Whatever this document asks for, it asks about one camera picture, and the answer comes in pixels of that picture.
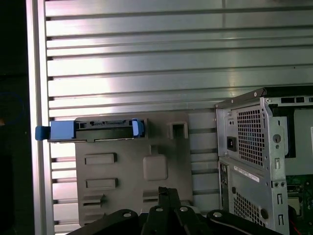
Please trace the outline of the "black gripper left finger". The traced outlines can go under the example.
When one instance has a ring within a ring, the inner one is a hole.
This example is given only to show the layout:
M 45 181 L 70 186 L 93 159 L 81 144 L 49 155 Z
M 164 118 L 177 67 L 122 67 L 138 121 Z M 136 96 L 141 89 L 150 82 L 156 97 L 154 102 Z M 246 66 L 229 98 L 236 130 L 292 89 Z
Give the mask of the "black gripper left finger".
M 74 235 L 160 235 L 167 233 L 169 217 L 168 188 L 158 188 L 158 205 L 148 213 L 118 210 L 73 232 Z

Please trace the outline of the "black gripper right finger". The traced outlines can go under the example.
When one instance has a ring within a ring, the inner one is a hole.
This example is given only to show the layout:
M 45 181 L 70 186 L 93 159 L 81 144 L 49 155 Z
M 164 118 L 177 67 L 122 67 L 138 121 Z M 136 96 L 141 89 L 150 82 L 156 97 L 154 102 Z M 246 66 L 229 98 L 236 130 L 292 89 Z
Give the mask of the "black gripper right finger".
M 231 213 L 213 210 L 201 216 L 181 204 L 178 191 L 168 189 L 169 205 L 184 235 L 278 235 L 279 233 Z

